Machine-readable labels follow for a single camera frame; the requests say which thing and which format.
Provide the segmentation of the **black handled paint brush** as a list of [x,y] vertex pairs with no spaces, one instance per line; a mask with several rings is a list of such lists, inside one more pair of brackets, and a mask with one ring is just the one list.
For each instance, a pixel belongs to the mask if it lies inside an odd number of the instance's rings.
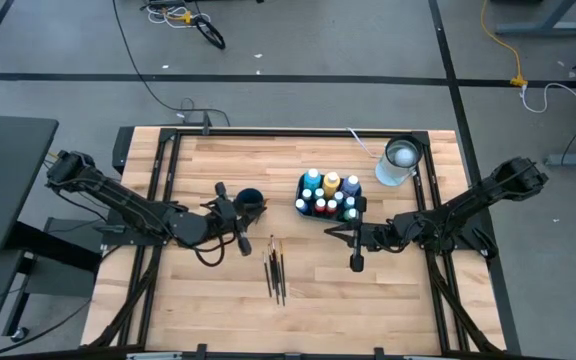
[[262,252],[262,260],[263,260],[263,266],[264,266],[264,273],[265,273],[268,295],[270,298],[272,298],[273,291],[272,291],[272,287],[271,287],[271,277],[270,277],[270,273],[269,273],[268,262],[267,262],[267,257],[265,255],[265,252]]
[[270,288],[273,292],[273,296],[276,294],[275,290],[275,278],[273,273],[273,263],[272,263],[272,253],[270,244],[267,245],[267,260],[268,260],[268,269],[269,269],[269,276],[270,276]]
[[276,250],[273,250],[272,255],[273,255],[273,269],[275,271],[275,290],[276,290],[276,294],[277,294],[276,298],[277,298],[277,304],[279,305],[279,300],[281,298],[282,286],[281,286],[280,268],[279,268]]
[[276,262],[276,255],[274,250],[271,250],[270,252],[270,260],[271,260],[271,272],[272,272],[272,276],[273,276],[273,285],[274,285],[274,290],[275,290],[275,297],[276,297],[276,303],[277,305],[279,305],[279,277],[278,277],[278,270],[277,270],[277,262]]

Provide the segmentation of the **large teal paint bottle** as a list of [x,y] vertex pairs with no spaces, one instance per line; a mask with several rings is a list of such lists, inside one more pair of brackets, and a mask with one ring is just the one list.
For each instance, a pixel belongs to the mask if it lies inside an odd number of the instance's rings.
[[309,169],[303,176],[303,188],[315,191],[321,185],[322,175],[315,169]]

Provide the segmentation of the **large yellow paint bottle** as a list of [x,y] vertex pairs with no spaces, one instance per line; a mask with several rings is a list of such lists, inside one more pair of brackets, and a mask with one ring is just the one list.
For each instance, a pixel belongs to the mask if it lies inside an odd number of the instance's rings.
[[342,179],[337,172],[327,173],[322,180],[321,188],[324,192],[323,198],[326,200],[333,199],[341,186]]

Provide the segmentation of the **grey-teal plastic bin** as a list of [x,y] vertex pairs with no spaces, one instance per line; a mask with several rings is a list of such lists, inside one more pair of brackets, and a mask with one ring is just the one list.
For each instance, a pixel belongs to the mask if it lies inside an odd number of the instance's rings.
[[[303,188],[303,176],[304,176],[304,174],[303,174],[303,175],[301,176],[301,178],[299,179],[298,186],[297,186],[297,191],[296,191],[295,201],[296,201],[297,199],[303,199],[302,196],[301,196],[301,193],[302,193],[302,191],[304,190],[304,188]],[[360,184],[360,190],[357,192],[357,194],[356,194],[355,196],[352,196],[352,197],[354,197],[354,198],[355,198],[355,197],[360,197],[361,195],[362,195],[362,187],[361,187],[361,184]],[[297,212],[298,212],[299,214],[301,214],[302,216],[310,217],[310,218],[314,218],[314,219],[319,219],[319,220],[334,221],[334,222],[349,222],[349,221],[347,221],[347,220],[344,218],[344,213],[348,210],[348,209],[346,209],[346,208],[344,207],[344,201],[345,201],[346,198],[348,198],[348,197],[344,194],[344,200],[343,200],[342,202],[338,202],[338,211],[337,211],[337,213],[336,213],[335,215],[330,216],[330,215],[328,215],[328,214],[326,213],[326,211],[325,211],[323,214],[315,214],[315,213],[314,213],[314,203],[315,203],[315,201],[316,201],[317,199],[314,197],[314,191],[312,191],[312,198],[311,198],[310,200],[304,200],[304,199],[303,199],[303,200],[308,204],[308,211],[307,211],[307,213],[306,213],[306,214],[302,214],[302,213],[300,213],[298,210],[297,210]]]

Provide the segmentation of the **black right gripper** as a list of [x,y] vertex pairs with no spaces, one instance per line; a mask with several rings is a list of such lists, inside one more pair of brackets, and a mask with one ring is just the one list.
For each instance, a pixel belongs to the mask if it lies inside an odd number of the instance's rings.
[[352,240],[353,252],[350,256],[350,268],[353,272],[362,272],[364,270],[363,248],[373,252],[379,250],[393,252],[394,249],[388,245],[387,236],[390,230],[388,226],[363,222],[363,216],[367,210],[366,198],[355,197],[354,202],[356,215],[353,219],[350,222],[327,228],[325,234],[340,240]]

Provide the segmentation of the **large purple paint bottle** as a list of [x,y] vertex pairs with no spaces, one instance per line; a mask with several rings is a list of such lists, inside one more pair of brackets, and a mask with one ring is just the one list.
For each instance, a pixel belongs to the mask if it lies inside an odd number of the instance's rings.
[[344,179],[341,186],[341,191],[347,197],[355,196],[359,190],[360,190],[360,182],[359,178],[356,175],[350,175],[349,177]]

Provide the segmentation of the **black desk base frame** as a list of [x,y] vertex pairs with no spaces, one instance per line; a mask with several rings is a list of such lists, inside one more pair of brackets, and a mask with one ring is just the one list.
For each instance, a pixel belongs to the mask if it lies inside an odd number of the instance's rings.
[[20,324],[34,294],[88,297],[102,254],[101,235],[90,222],[50,218],[39,230],[17,222],[8,237],[8,249],[26,252],[17,271],[24,275],[3,330],[10,337]]

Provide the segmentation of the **silver aluminium bar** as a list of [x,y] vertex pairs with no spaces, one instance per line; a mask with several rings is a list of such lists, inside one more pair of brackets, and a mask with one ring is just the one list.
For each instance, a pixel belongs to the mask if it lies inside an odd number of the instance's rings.
[[129,353],[125,360],[183,360],[182,352]]

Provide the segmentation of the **grey desk leg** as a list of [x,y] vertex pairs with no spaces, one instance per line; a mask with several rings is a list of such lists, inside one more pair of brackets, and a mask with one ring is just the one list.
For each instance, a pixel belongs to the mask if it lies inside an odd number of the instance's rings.
[[576,36],[576,22],[562,21],[564,15],[572,8],[576,0],[560,0],[552,13],[539,22],[506,23],[496,26],[498,35],[574,35]]

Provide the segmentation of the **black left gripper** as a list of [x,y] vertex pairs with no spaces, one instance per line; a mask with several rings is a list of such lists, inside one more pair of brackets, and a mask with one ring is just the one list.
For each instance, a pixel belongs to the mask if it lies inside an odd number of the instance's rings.
[[212,217],[209,221],[210,227],[218,235],[232,233],[237,240],[241,254],[249,256],[252,253],[252,245],[247,235],[248,226],[259,221],[260,216],[266,210],[265,201],[236,198],[234,203],[228,198],[223,182],[215,184],[215,192],[216,198],[203,204]]

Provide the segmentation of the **white plastic pitcher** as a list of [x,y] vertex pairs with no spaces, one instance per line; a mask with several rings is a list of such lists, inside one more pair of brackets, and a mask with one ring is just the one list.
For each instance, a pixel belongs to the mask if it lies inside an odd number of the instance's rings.
[[386,143],[375,175],[383,185],[399,186],[415,174],[421,157],[421,143],[413,135],[397,135]]

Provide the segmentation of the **long silver-ferrule paint brush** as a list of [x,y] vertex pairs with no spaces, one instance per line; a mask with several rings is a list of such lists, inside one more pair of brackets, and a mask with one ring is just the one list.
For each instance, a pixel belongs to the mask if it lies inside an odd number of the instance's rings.
[[270,236],[270,243],[269,243],[269,259],[270,259],[270,270],[272,275],[273,281],[273,289],[275,291],[276,303],[279,305],[279,284],[278,284],[278,276],[276,270],[276,263],[275,263],[275,255],[274,255],[274,236]]

